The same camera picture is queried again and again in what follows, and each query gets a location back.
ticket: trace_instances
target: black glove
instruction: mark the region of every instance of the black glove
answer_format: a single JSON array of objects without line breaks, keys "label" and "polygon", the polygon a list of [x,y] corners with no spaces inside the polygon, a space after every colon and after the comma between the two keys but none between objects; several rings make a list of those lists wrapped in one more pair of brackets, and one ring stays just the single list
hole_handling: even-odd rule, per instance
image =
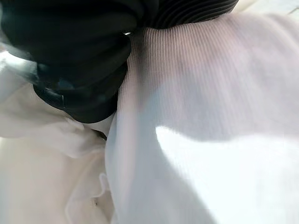
[{"label": "black glove", "polygon": [[116,110],[130,39],[158,0],[2,0],[2,41],[27,66],[11,67],[37,95],[74,119],[94,123]]}]

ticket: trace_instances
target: white ribbed fabric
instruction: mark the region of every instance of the white ribbed fabric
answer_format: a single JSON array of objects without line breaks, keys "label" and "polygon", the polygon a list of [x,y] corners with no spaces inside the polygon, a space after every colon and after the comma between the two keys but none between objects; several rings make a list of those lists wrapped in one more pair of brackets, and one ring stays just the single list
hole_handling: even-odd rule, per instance
[{"label": "white ribbed fabric", "polygon": [[106,145],[119,223],[299,223],[298,74],[287,17],[134,36]]}]

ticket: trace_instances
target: white cloth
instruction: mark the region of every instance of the white cloth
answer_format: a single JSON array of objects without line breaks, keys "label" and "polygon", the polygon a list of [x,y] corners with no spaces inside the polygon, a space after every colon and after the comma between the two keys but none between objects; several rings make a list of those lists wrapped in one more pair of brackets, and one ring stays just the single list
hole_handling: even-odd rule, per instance
[{"label": "white cloth", "polygon": [[[40,224],[65,209],[71,224],[297,224],[298,26],[283,17],[236,14],[132,37],[106,145],[116,215],[106,194],[103,141],[20,81],[0,103],[0,136],[35,137],[78,160],[90,157],[74,172],[61,161],[56,188],[46,161],[25,169],[21,160],[18,174],[6,157],[2,171],[9,178],[0,189],[12,190],[2,220]],[[10,76],[2,65],[2,77]],[[38,166],[40,174],[29,175]],[[35,174],[43,177],[41,188]],[[32,191],[16,182],[26,175],[36,183]],[[36,197],[25,197],[29,192]],[[26,210],[39,195],[40,210]],[[62,200],[44,200],[51,196]],[[20,211],[27,216],[13,219]]]},{"label": "white cloth", "polygon": [[299,223],[298,74],[286,17],[137,34],[106,145],[120,224]]},{"label": "white cloth", "polygon": [[[44,103],[32,85],[8,69],[7,57],[0,53],[0,137],[29,137],[40,144],[0,142],[0,201],[5,208],[0,223],[108,224],[114,207],[105,141]],[[93,127],[108,135],[112,118]]]}]

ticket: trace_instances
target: black ribbed fabric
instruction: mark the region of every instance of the black ribbed fabric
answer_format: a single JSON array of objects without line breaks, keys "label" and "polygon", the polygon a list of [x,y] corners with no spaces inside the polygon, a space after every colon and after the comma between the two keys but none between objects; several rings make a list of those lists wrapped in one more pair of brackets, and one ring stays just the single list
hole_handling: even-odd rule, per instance
[{"label": "black ribbed fabric", "polygon": [[2,0],[8,51],[35,62],[16,70],[49,105],[83,123],[117,106],[131,51],[124,35],[214,18],[237,0]]}]

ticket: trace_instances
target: black leather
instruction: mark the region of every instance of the black leather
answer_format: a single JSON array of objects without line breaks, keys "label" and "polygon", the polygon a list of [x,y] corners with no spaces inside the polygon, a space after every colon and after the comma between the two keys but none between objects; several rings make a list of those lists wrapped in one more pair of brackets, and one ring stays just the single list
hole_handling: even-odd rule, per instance
[{"label": "black leather", "polygon": [[237,0],[0,0],[11,69],[49,105],[84,123],[117,107],[130,39],[140,27],[169,28],[229,12]]}]

